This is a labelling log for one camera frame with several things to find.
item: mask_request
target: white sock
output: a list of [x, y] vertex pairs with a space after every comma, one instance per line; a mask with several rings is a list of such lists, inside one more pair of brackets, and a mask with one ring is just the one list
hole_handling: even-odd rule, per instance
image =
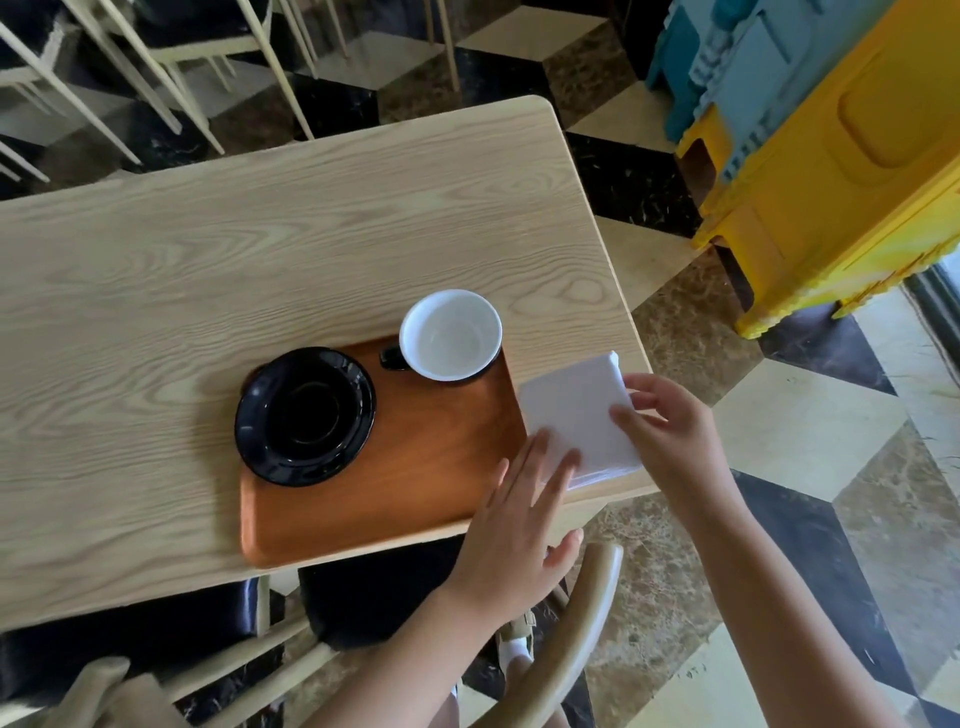
[[527, 649], [527, 638], [519, 637], [515, 640], [504, 640], [496, 646], [496, 659], [500, 663], [500, 671], [507, 674], [507, 665], [517, 657], [525, 657], [533, 662], [530, 650]]

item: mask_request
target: white napkin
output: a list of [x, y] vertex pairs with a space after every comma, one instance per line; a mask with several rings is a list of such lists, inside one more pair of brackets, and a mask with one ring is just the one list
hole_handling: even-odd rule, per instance
[[630, 406], [616, 352], [581, 361], [520, 386], [520, 412], [527, 432], [553, 433], [544, 471], [553, 473], [571, 448], [582, 455], [569, 489], [638, 470], [634, 446], [610, 419], [613, 404]]

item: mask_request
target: white cup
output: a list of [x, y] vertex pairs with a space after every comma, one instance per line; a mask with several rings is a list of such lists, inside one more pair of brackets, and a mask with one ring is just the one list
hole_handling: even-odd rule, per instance
[[387, 349], [387, 369], [412, 369], [436, 381], [460, 381], [483, 372], [503, 343], [503, 324], [493, 305], [472, 291], [431, 293], [407, 311], [399, 353]]

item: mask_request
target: tiled floor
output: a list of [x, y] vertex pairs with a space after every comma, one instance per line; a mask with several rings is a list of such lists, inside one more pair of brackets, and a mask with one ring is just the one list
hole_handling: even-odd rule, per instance
[[[839, 322], [799, 312], [757, 341], [731, 329], [750, 296], [727, 249], [695, 253], [699, 224], [661, 132], [669, 100], [641, 84], [609, 21], [579, 0], [448, 2], [462, 85], [426, 41], [420, 0], [341, 3], [349, 63], [325, 11], [308, 18], [319, 80], [275, 42], [317, 135], [350, 132], [526, 93], [557, 109], [613, 266], [656, 372], [714, 407], [736, 481], [850, 647], [917, 728], [960, 726], [960, 389], [900, 291]], [[435, 18], [436, 27], [439, 19]], [[0, 138], [53, 182], [0, 178], [0, 198], [214, 158], [116, 82], [80, 43], [71, 84], [146, 162], [134, 169], [71, 117], [0, 91]], [[230, 154], [294, 142], [299, 129], [262, 59], [234, 62], [225, 93], [188, 77]], [[577, 726], [762, 726], [699, 560], [662, 497], [609, 505], [588, 536], [623, 544], [617, 597]], [[548, 622], [544, 614], [542, 622]], [[359, 662], [337, 658], [288, 697], [298, 725]], [[461, 691], [464, 722], [498, 697], [482, 665]]]

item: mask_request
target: brown tray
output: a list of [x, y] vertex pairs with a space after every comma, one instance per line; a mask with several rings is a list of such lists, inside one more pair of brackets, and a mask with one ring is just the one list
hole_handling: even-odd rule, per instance
[[367, 444], [341, 473], [284, 488], [240, 474], [240, 545], [261, 569], [468, 519], [500, 458], [526, 437], [503, 354], [469, 384], [389, 372], [377, 339], [343, 351], [370, 374], [376, 415]]

